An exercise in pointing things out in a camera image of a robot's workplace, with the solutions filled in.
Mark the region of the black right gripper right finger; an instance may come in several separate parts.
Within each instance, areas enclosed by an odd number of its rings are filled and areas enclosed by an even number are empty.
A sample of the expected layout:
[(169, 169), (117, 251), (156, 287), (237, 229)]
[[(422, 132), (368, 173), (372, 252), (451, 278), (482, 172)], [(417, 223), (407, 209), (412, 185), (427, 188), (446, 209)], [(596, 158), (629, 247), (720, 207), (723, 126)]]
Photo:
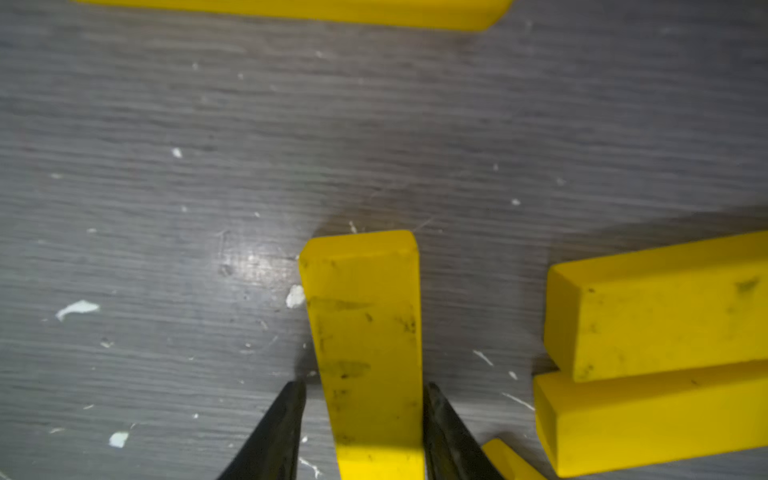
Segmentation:
[(423, 446), (430, 480), (502, 480), (435, 383), (424, 387)]

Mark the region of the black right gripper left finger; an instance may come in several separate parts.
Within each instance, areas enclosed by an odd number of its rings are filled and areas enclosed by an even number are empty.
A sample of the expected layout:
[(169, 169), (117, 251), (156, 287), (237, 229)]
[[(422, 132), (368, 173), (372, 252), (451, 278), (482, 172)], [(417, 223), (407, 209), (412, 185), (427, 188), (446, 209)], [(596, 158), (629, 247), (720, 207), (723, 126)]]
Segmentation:
[(294, 480), (305, 405), (305, 382), (288, 382), (219, 479)]

